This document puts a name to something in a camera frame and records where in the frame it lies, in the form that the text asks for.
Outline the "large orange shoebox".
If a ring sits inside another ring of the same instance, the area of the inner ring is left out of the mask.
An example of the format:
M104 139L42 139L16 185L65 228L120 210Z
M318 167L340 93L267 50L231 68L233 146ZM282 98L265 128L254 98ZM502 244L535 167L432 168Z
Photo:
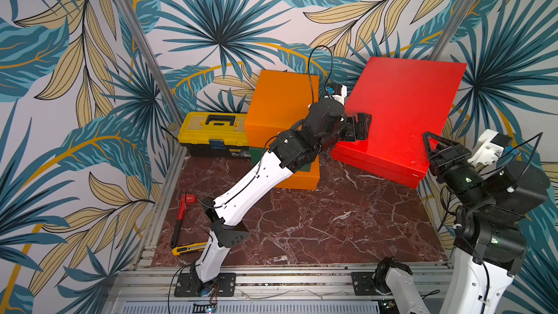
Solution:
M248 145L261 148L279 132L290 129L308 115L318 100L318 76L282 71L262 71L245 121Z

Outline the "green shoebox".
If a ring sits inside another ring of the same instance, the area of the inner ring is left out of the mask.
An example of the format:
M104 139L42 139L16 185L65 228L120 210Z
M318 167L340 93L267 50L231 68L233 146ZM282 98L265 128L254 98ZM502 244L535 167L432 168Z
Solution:
M256 147L250 147L249 148L249 154L251 156L251 163L252 165L257 165L258 162L260 161L262 154L264 152L263 148L256 148ZM304 167L302 167L299 171L300 172L314 172L314 173L319 173L320 170L320 161L319 158L317 157L315 159L314 162L312 162L311 164L305 165Z

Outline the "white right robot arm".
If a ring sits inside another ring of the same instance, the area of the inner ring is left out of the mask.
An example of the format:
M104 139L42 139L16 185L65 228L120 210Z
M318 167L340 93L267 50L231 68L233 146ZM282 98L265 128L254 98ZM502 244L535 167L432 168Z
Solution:
M475 153L432 132L423 135L430 171L460 206L452 213L453 275L442 313L495 313L527 256L519 222L547 201L550 179L531 160L513 159L483 177L514 148L509 136L487 129Z

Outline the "red shoebox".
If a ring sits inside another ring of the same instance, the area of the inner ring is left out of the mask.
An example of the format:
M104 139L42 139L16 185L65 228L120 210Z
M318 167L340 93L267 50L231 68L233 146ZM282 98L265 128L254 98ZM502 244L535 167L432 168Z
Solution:
M429 168L423 134L441 134L465 71L464 63L371 58L345 103L349 115L371 115L369 138L339 142L331 157L417 188Z

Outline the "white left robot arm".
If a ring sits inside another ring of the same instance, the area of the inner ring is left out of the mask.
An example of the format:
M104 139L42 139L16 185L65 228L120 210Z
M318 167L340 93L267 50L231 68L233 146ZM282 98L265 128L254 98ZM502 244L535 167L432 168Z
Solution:
M338 100L319 100L304 119L271 138L260 161L238 183L215 200L206 199L203 205L211 231L191 268L199 288L214 283L230 250L247 240L244 216L263 196L338 142L367 140L370 125L367 113L348 116Z

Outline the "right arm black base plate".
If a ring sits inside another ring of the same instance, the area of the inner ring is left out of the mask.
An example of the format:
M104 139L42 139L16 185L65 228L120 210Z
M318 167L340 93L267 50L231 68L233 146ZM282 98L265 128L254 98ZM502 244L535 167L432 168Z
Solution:
M350 276L355 296L372 296L379 293L376 290L374 272L353 272Z

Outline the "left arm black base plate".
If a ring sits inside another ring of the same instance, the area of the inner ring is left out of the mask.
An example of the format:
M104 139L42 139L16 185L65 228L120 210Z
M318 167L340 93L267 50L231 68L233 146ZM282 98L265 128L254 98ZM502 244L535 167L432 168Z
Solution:
M218 277L202 283L196 273L180 274L174 290L176 297L233 297L236 285L235 273L220 273Z

